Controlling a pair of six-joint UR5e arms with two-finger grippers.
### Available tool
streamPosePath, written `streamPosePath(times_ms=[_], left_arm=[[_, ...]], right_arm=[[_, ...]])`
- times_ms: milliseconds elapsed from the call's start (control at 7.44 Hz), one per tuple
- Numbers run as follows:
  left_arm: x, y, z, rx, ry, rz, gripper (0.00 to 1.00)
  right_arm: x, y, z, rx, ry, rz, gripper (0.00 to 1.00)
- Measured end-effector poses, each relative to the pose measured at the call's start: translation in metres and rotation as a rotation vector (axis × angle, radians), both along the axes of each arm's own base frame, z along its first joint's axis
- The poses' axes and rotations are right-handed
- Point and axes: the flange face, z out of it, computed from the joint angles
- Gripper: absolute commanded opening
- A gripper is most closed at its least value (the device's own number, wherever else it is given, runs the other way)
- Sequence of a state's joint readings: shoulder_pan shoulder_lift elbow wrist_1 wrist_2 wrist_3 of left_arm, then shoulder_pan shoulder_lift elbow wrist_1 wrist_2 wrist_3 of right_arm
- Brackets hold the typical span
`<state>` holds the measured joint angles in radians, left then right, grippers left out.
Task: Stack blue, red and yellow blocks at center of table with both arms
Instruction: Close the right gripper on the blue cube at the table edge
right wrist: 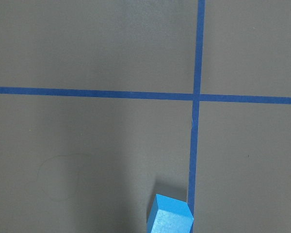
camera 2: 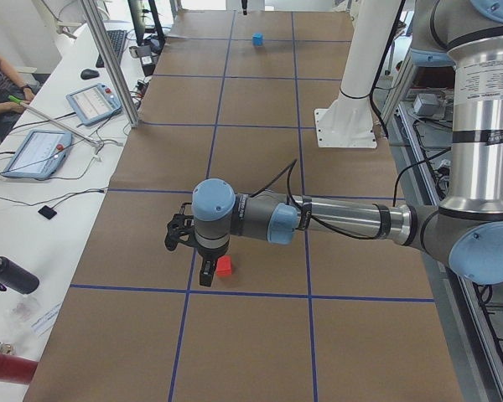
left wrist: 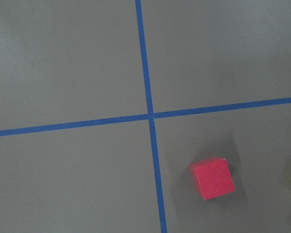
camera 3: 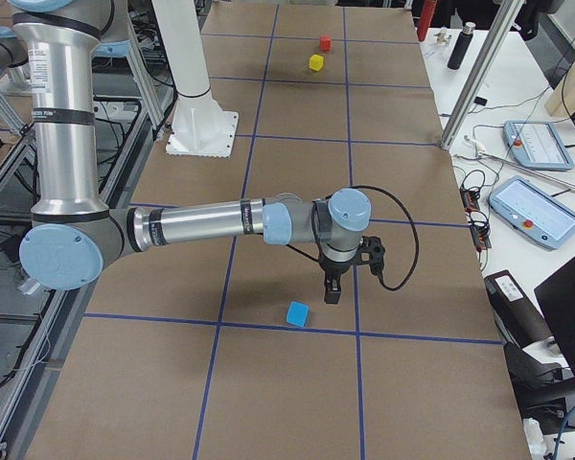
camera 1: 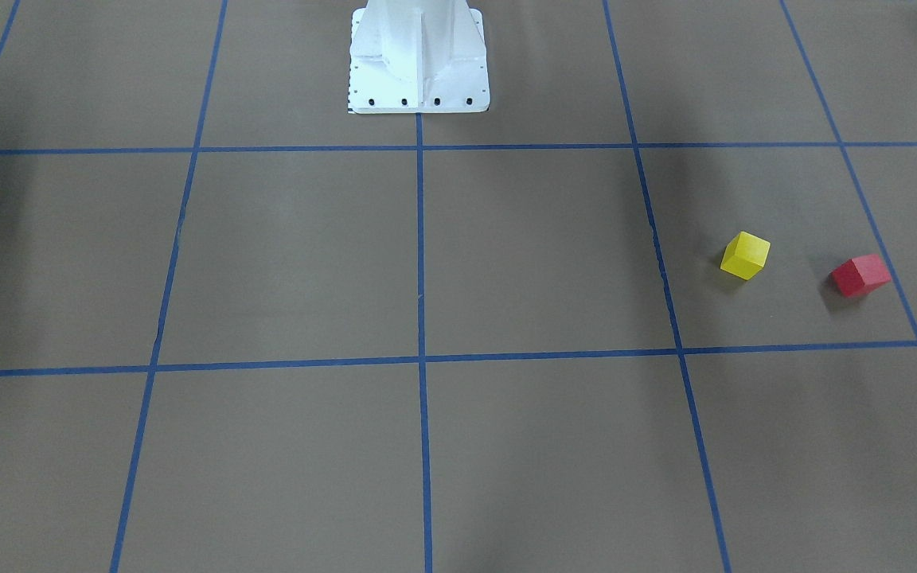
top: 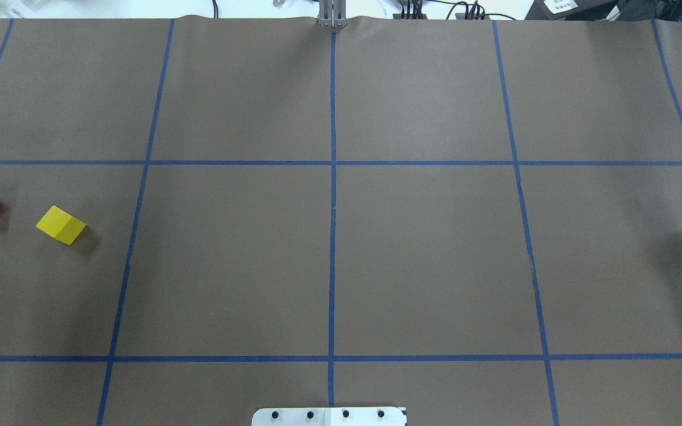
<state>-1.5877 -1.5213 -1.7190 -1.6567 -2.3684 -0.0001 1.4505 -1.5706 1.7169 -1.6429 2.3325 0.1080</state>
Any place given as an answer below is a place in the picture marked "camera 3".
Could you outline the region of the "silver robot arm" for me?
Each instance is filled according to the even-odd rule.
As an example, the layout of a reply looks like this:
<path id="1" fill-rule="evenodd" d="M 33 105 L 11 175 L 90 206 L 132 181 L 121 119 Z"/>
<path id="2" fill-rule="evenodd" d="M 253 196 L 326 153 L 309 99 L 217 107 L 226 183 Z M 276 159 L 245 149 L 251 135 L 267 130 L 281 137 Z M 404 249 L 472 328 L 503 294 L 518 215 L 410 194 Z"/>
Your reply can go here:
<path id="1" fill-rule="evenodd" d="M 365 235 L 371 203 L 347 188 L 304 202 L 295 195 L 173 209 L 112 209 L 99 195 L 92 57 L 103 45 L 128 51 L 124 1 L 15 1 L 12 22 L 28 48 L 40 198 L 20 244 L 25 271 L 46 288 L 96 280 L 132 253 L 178 242 L 260 235 L 272 245 L 312 242 L 325 297 L 336 303 L 355 265 L 380 274 L 384 250 Z"/>

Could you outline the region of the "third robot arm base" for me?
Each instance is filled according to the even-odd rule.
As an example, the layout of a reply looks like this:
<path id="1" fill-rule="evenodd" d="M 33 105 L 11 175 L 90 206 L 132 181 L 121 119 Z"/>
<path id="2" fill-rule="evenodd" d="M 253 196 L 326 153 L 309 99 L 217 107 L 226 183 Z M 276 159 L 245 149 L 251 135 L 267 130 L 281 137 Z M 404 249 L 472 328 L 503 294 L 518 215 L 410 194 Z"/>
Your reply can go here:
<path id="1" fill-rule="evenodd" d="M 14 95 L 31 94 L 28 51 L 6 26 L 0 26 L 0 89 Z"/>

